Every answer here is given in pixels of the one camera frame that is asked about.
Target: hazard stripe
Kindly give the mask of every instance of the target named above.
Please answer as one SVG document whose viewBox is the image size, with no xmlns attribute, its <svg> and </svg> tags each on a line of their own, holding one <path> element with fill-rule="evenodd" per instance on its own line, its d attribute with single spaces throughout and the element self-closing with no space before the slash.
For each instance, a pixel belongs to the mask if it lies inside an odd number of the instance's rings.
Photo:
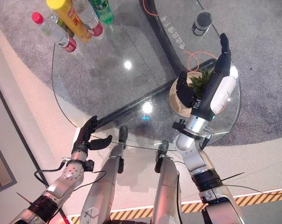
<svg viewBox="0 0 282 224">
<path fill-rule="evenodd" d="M 252 204 L 261 204 L 261 203 L 281 201 L 282 200 L 282 189 L 267 191 L 266 194 L 256 193 L 256 194 L 235 196 L 234 199 L 240 207 L 248 206 Z M 183 213 L 198 212 L 198 211 L 201 211 L 206 205 L 207 204 L 203 204 L 200 201 L 184 203 L 182 205 L 182 212 Z M 117 210 L 115 212 L 111 212 L 110 219 L 111 220 L 128 220 L 128 219 L 133 219 L 133 218 L 152 217 L 152 215 L 153 215 L 152 206 L 147 206 L 147 207 L 139 207 L 137 209 Z M 79 215 L 69 216 L 69 219 L 71 220 L 72 224 L 80 224 Z"/>
</svg>

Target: round glass tabletop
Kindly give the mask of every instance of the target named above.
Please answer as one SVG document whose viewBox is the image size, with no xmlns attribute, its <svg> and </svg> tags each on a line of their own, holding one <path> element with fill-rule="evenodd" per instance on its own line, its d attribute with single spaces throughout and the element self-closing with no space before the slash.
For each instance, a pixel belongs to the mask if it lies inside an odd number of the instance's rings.
<svg viewBox="0 0 282 224">
<path fill-rule="evenodd" d="M 195 0 L 121 0 L 110 6 L 114 20 L 104 26 L 102 39 L 76 39 L 73 53 L 55 44 L 54 93 L 73 125 L 97 115 L 98 131 L 116 137 L 126 125 L 130 145 L 157 148 L 162 140 L 172 142 L 178 135 L 173 123 L 186 119 L 169 103 L 173 82 L 181 71 L 195 70 L 197 60 L 198 70 L 213 69 L 221 53 L 219 35 L 214 26 L 204 36 L 194 35 L 192 25 L 203 10 Z M 190 57 L 194 52 L 197 60 Z M 215 132 L 210 144 L 230 131 L 239 111 L 237 80 L 226 109 L 210 122 Z"/>
</svg>

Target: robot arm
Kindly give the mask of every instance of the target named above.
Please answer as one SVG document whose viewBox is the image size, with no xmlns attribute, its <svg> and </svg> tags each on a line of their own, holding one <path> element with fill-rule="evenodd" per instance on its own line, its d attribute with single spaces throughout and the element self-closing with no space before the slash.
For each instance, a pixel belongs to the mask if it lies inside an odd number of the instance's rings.
<svg viewBox="0 0 282 224">
<path fill-rule="evenodd" d="M 192 111 L 186 125 L 183 120 L 174 123 L 173 127 L 180 132 L 174 140 L 174 146 L 182 155 L 202 202 L 208 204 L 202 210 L 205 224 L 244 224 L 241 210 L 203 151 L 212 135 L 208 124 L 224 109 L 237 78 L 235 67 L 230 67 L 228 39 L 225 34 L 221 34 L 220 38 L 222 54 L 201 99 L 190 94 L 193 91 L 186 83 L 186 74 L 182 73 L 178 79 L 177 96 L 186 107 L 192 107 Z M 200 145 L 199 142 L 205 135 L 205 140 Z"/>
<path fill-rule="evenodd" d="M 90 118 L 80 129 L 74 143 L 71 158 L 66 164 L 61 176 L 56 179 L 27 209 L 24 209 L 10 224 L 45 224 L 62 207 L 71 196 L 73 190 L 84 179 L 85 171 L 93 171 L 94 162 L 86 161 L 89 150 L 106 148 L 112 141 L 109 135 L 106 139 L 92 140 L 90 136 L 95 132 L 97 117 Z"/>
</svg>

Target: plastic bottle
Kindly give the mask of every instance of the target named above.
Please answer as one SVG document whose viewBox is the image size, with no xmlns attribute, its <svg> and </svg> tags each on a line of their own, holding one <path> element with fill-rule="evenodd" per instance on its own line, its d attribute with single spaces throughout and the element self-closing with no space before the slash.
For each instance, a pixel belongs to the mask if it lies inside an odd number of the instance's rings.
<svg viewBox="0 0 282 224">
<path fill-rule="evenodd" d="M 92 4 L 94 10 L 99 15 L 99 19 L 103 23 L 110 24 L 114 18 L 114 14 L 109 6 L 109 1 L 108 0 L 89 0 L 89 1 Z"/>
<path fill-rule="evenodd" d="M 93 36 L 102 37 L 103 27 L 88 0 L 72 0 L 72 4 L 81 21 Z"/>
<path fill-rule="evenodd" d="M 92 34 L 79 19 L 70 0 L 46 0 L 46 2 L 82 42 L 90 41 Z"/>
<path fill-rule="evenodd" d="M 76 49 L 76 41 L 54 21 L 43 18 L 38 12 L 32 13 L 32 20 L 39 24 L 40 29 L 46 36 L 50 37 L 54 42 L 59 43 L 67 52 L 73 52 Z"/>
<path fill-rule="evenodd" d="M 51 11 L 47 18 L 57 23 L 62 29 L 64 29 L 68 33 L 69 36 L 74 37 L 74 32 L 72 32 L 72 30 L 65 24 L 65 22 L 63 22 L 63 20 L 57 15 L 57 13 Z"/>
</svg>

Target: yellow bottle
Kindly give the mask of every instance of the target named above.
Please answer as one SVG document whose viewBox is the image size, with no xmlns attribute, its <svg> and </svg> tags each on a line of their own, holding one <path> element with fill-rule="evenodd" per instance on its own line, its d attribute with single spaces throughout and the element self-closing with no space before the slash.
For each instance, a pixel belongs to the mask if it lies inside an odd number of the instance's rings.
<svg viewBox="0 0 282 224">
<path fill-rule="evenodd" d="M 46 2 L 82 42 L 88 42 L 91 39 L 92 34 L 79 19 L 71 0 L 46 0 Z"/>
</svg>

